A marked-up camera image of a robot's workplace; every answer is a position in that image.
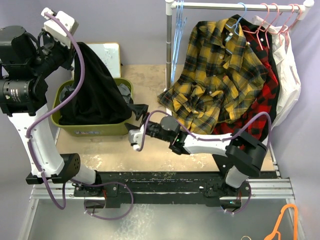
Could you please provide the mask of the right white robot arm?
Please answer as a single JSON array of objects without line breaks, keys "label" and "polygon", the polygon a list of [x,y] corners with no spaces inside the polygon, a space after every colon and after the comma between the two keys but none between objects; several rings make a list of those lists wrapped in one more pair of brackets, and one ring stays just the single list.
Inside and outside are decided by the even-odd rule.
[{"label": "right white robot arm", "polygon": [[222,190],[228,196],[235,195],[249,177],[260,176],[267,146],[246,132],[245,128],[233,133],[205,135],[191,133],[171,115],[166,114],[159,123],[150,120],[152,113],[146,104],[131,104],[128,108],[140,120],[139,126],[127,123],[128,141],[133,149],[144,148],[146,136],[167,142],[177,155],[210,154],[214,160],[226,159],[231,164],[226,171]]}]

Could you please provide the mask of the black t-shirt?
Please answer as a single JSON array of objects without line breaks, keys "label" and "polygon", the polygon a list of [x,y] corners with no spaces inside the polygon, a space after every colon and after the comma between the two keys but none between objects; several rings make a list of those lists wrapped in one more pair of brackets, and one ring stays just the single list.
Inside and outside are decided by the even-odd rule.
[{"label": "black t-shirt", "polygon": [[77,43],[85,66],[84,82],[79,92],[60,111],[60,125],[118,124],[132,116],[128,103],[110,71],[84,42]]}]

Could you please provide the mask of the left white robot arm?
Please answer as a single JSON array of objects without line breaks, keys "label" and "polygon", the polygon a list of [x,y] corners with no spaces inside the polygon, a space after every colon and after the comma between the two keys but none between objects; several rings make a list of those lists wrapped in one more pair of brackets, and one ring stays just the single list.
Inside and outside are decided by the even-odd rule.
[{"label": "left white robot arm", "polygon": [[58,152],[45,116],[46,78],[59,67],[72,69],[74,56],[72,48],[45,30],[34,37],[19,25],[1,28],[0,68],[7,75],[0,77],[0,109],[18,131],[28,154],[29,185],[75,180],[86,184],[85,190],[91,196],[98,196],[103,184],[96,179],[96,172],[81,164],[79,154]]}]

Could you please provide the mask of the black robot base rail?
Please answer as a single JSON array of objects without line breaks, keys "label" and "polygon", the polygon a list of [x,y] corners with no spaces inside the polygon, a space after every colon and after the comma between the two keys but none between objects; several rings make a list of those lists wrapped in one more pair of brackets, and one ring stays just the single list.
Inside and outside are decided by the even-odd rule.
[{"label": "black robot base rail", "polygon": [[84,198],[89,207],[119,208],[122,204],[205,205],[239,209],[241,197],[251,195],[248,182],[239,188],[227,186],[214,171],[102,171],[96,183],[72,183],[75,197]]}]

